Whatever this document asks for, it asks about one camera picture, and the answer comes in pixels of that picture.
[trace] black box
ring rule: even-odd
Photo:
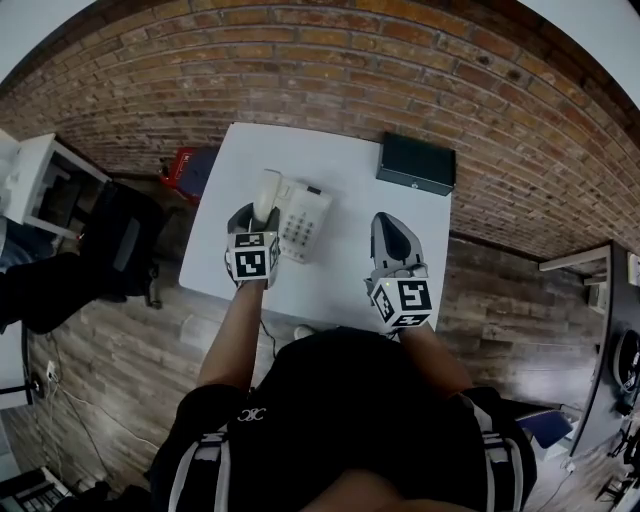
[[[456,152],[385,133],[376,178],[448,196],[456,185]]]

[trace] desk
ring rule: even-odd
[[[31,224],[56,235],[76,238],[77,233],[33,215],[40,184],[54,153],[103,183],[110,180],[89,162],[57,143],[53,133],[27,139],[20,142],[20,151],[1,191],[0,214],[18,224]]]
[[[385,211],[422,243],[429,267],[435,328],[449,241],[451,196],[442,197],[375,179],[381,146],[340,135],[257,124],[229,128],[200,202],[180,272],[186,288],[231,299],[224,252],[227,220],[253,202],[258,176],[275,169],[328,192],[333,204],[305,265],[282,257],[264,308],[293,317],[379,330],[363,279],[373,270],[373,216]]]
[[[600,258],[606,258],[607,262],[608,308],[594,378],[574,436],[571,456],[607,442],[622,426],[623,417],[615,410],[620,386],[611,373],[612,349],[626,329],[640,332],[640,288],[629,284],[627,251],[615,242],[540,264],[540,270],[545,271]]]
[[[25,385],[25,366],[22,322],[8,325],[0,334],[0,389],[11,389]],[[0,395],[0,409],[10,409],[31,403],[30,392],[14,391]]]

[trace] brick wall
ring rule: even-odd
[[[545,257],[640,251],[640,114],[515,0],[99,0],[0,88],[12,135],[56,131],[112,171],[155,172],[236,120],[442,144],[452,229]]]

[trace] white table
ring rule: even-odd
[[[106,174],[56,142],[54,133],[27,139],[20,142],[20,152],[13,163],[11,175],[0,192],[0,214],[18,224],[31,224],[56,235],[75,238],[77,233],[33,215],[38,190],[54,153],[99,181],[110,181]]]
[[[0,334],[0,389],[25,385],[25,361],[22,356],[22,322],[8,325]],[[0,409],[29,403],[26,391],[0,395]]]
[[[231,299],[235,286],[223,260],[227,220],[257,196],[263,169],[315,186],[333,197],[310,261],[282,257],[264,308],[334,325],[379,330],[363,279],[373,270],[371,221],[397,217],[422,242],[429,267],[435,328],[449,241],[451,196],[376,180],[381,146],[296,128],[234,123],[224,138],[189,237],[180,284]]]

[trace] red object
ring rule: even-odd
[[[180,148],[176,153],[176,157],[171,163],[171,167],[169,167],[168,176],[160,174],[160,181],[162,181],[162,183],[164,183],[167,187],[175,190],[190,203],[198,205],[200,204],[200,198],[198,196],[185,194],[178,188],[178,181],[180,180],[180,176],[182,176],[182,173],[189,163],[189,159],[195,153],[195,151],[196,148]]]

